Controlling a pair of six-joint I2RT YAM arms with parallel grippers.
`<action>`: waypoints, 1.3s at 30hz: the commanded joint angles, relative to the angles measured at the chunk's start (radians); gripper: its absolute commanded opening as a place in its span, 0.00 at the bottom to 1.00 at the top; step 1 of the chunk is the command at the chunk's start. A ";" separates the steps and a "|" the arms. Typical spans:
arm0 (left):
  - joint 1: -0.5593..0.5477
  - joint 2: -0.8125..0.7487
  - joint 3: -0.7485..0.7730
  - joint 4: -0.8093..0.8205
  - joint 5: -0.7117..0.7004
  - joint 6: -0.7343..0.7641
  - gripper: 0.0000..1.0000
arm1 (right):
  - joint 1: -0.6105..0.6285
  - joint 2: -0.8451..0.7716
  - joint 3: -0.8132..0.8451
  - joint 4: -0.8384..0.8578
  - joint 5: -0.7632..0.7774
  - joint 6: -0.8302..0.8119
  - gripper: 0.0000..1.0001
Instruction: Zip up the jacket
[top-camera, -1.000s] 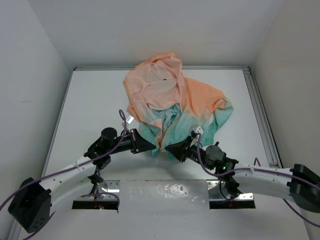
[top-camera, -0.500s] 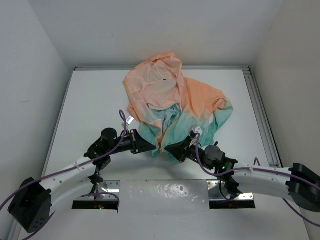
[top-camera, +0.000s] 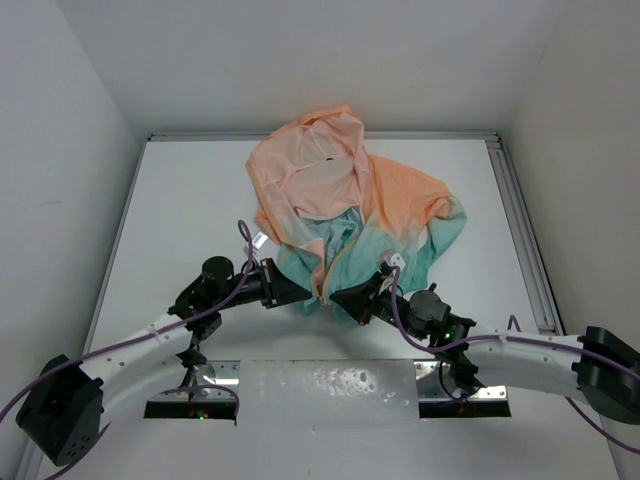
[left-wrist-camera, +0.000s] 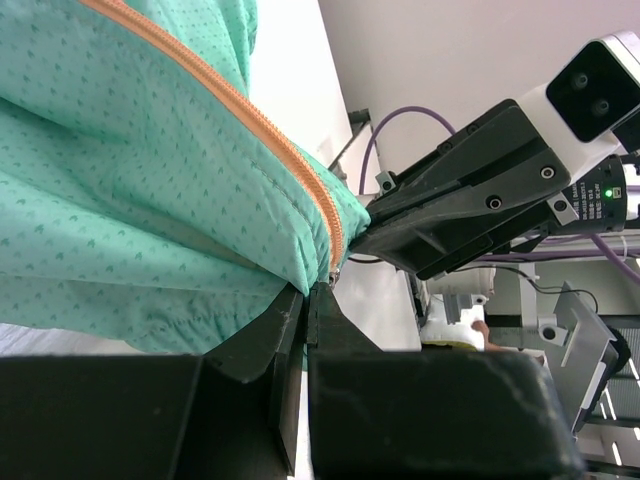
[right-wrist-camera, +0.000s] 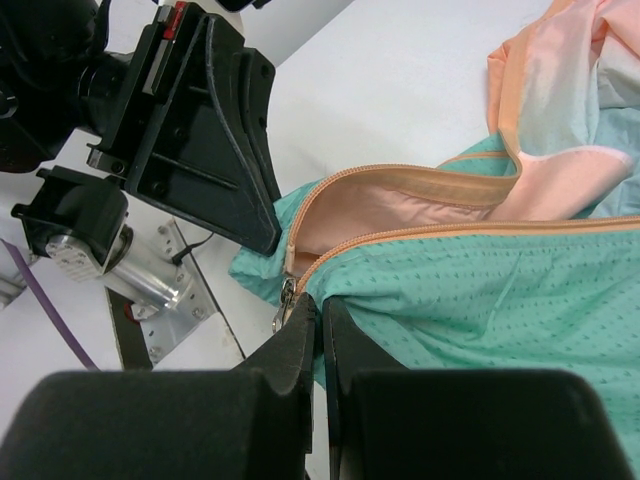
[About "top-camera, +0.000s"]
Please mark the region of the orange and teal jacket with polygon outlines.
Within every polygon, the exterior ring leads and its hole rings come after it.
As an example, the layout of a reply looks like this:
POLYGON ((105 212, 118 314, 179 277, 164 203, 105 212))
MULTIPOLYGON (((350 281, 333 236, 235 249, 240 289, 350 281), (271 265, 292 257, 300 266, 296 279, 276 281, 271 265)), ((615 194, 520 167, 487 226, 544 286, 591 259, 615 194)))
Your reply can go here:
POLYGON ((312 293, 298 303, 305 316, 326 308, 347 321, 330 295, 367 281, 389 249, 406 262, 400 287, 426 287, 467 222, 443 181, 369 153, 364 125, 346 105, 281 126, 253 149, 246 170, 259 201, 255 222, 279 245, 279 269, 312 293))

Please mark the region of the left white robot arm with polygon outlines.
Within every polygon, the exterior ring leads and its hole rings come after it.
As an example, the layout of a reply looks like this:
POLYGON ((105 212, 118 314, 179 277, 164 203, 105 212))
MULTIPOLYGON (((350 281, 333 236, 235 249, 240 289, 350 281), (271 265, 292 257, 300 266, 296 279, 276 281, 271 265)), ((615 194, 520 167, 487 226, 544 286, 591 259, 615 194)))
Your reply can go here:
POLYGON ((199 347, 221 326, 222 310, 254 302, 270 309, 312 296, 271 258, 249 260, 245 268, 235 273, 230 259, 211 257, 145 329, 76 360, 50 360, 17 425, 55 466, 71 465, 115 418, 144 408, 157 394, 196 388, 194 377, 207 363, 199 347))

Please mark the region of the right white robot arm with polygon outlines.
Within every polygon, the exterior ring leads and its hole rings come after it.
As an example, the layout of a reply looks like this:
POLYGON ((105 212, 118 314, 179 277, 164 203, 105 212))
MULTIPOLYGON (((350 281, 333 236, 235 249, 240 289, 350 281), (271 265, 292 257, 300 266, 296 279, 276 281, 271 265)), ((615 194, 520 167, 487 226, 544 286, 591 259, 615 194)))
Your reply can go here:
POLYGON ((433 287, 399 296, 391 271, 331 294, 361 325, 378 318, 447 364, 464 392, 511 386, 580 401, 620 423, 639 422, 639 353, 610 331, 543 336, 487 329, 452 313, 433 287))

